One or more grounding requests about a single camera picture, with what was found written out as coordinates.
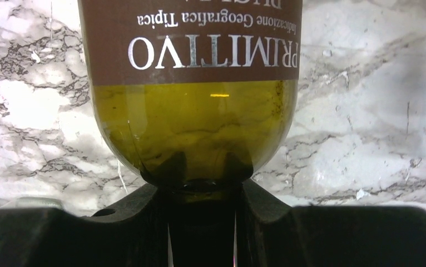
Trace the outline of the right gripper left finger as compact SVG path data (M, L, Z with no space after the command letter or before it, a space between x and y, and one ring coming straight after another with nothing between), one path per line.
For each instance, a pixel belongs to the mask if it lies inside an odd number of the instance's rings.
M167 265L167 225L152 185L92 216L0 209L0 266Z

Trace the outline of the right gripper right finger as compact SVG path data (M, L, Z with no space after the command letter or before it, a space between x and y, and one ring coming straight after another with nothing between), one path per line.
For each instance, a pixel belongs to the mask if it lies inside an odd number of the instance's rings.
M296 206L244 182L238 266L426 266L426 211L414 206Z

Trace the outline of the green Primitivo wine bottle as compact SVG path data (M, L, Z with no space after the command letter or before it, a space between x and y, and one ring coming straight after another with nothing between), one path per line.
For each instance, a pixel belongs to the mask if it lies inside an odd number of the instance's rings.
M174 266L232 266L242 183L298 94L302 1L79 1L110 149L163 193Z

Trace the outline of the clear glass bottle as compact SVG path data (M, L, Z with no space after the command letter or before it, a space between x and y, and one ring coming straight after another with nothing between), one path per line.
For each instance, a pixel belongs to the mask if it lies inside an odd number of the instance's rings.
M23 209L53 207L64 210L61 200L50 197L22 196L11 200L0 199L0 209Z

